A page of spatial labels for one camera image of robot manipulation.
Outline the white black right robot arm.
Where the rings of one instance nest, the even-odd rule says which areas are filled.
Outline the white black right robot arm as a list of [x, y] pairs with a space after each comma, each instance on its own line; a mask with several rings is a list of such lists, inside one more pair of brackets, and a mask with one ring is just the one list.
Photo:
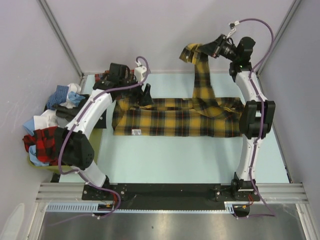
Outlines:
[[243, 139], [239, 165], [229, 186], [215, 186], [217, 201], [260, 200], [255, 167], [261, 144], [271, 131], [276, 104], [261, 92], [257, 77], [253, 73], [251, 55], [255, 44], [251, 37], [245, 36], [235, 45], [222, 34], [215, 41], [199, 47], [199, 50], [208, 56], [215, 59], [222, 56], [231, 61], [229, 74], [245, 100], [239, 120], [239, 130]]

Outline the yellow plaid long sleeve shirt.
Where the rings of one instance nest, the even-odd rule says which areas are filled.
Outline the yellow plaid long sleeve shirt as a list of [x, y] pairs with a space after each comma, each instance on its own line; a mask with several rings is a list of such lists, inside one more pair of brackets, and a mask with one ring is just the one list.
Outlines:
[[155, 98], [152, 105], [139, 106], [129, 98], [114, 107], [112, 128], [115, 136], [129, 136], [139, 130], [143, 136], [216, 138], [240, 137], [240, 117], [244, 104], [239, 97], [216, 97], [208, 55], [201, 43], [190, 43], [180, 60], [194, 65], [191, 98]]

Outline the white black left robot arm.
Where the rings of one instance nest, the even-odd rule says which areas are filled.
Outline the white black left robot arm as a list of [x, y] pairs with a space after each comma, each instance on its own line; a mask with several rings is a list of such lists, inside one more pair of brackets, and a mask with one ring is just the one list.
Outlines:
[[136, 68], [111, 63], [109, 71], [97, 81], [92, 92], [75, 117], [64, 127], [54, 131], [55, 150], [60, 174], [78, 174], [100, 200], [110, 196], [108, 177], [94, 162], [95, 151], [89, 141], [98, 120], [107, 108], [120, 97], [133, 97], [140, 103], [149, 101], [150, 84], [145, 83], [150, 73], [149, 63], [138, 56]]

